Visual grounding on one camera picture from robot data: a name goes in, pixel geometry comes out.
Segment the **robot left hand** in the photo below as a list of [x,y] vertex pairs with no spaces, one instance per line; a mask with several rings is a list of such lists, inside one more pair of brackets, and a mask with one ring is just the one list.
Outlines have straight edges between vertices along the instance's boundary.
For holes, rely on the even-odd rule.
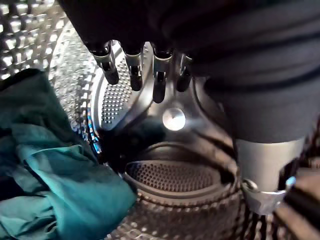
[[153,44],[160,61],[205,79],[232,127],[250,209],[268,215],[294,176],[293,160],[320,115],[317,0],[62,0],[88,50],[109,73],[111,40],[136,55]]

